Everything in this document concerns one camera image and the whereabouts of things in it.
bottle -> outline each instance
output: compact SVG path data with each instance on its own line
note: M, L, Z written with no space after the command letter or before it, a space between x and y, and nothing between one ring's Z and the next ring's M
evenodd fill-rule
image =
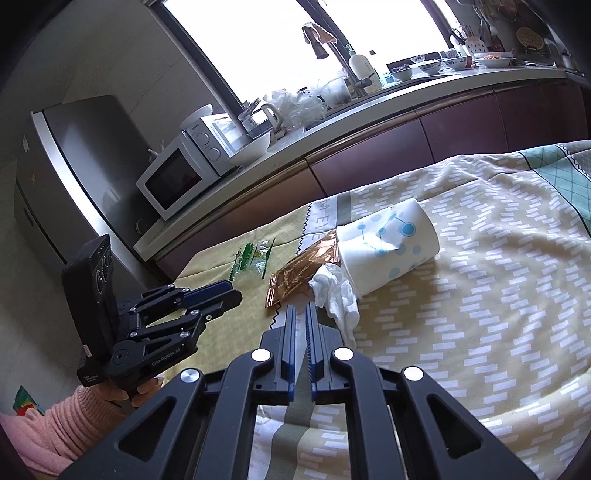
M375 70L378 72L379 79L382 81L382 86L388 87L392 85L394 83L394 77L392 77L390 70L388 70L386 62L378 57L373 50L369 51L369 55L371 56L372 64L376 65Z
M366 56L358 54L351 44L347 44L347 49L349 50L349 55L351 58L349 59L349 66L353 73L357 75L359 80L364 78L370 77L371 85L365 87L365 91L367 93L374 93L379 92L382 89L382 82L379 81L378 72L371 66L369 60Z

crumpled tissue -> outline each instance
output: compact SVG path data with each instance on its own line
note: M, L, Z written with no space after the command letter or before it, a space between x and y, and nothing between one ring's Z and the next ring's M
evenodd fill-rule
M359 323L357 296L345 272L333 263L321 265L309 281L317 307L325 307L335 320L346 346L356 348L353 330Z

bed sheet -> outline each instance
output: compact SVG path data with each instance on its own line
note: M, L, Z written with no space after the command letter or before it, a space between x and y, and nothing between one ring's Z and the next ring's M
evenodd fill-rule
M336 225L416 198L441 251L360 301L358 350L384 368L422 367L538 477L554 479L591 428L590 171L590 141L459 155L313 202L200 252L176 284L227 278L234 253L253 239L276 237L274 271ZM309 289L265 310L266 281L243 278L235 287L243 305L212 322L197 354L167 376L187 366L224 368L294 304L295 401L259 408L249 477L349 478L344 408L310 400Z

maroon cabinet door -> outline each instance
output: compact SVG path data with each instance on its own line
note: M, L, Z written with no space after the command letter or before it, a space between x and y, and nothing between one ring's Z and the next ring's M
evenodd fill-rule
M587 115L581 87L572 82L544 83L541 89L551 143L587 139Z
M422 116L421 122L436 162L454 155L508 151L494 95L430 113Z
M421 122L412 120L345 148L311 168L331 196L432 163Z
M552 143L540 85L527 85L497 94L510 151Z
M511 151L587 138L580 88L542 83L497 94Z
M324 197L322 189L312 172L306 169L207 225L164 256L157 264L170 278L177 278L197 252L266 225L322 197Z

wall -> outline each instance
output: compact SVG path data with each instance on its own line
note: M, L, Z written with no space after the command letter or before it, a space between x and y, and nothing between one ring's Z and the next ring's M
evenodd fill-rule
M114 94L152 148L217 101L138 0L73 0L33 40L0 92L0 167L18 158L26 116Z

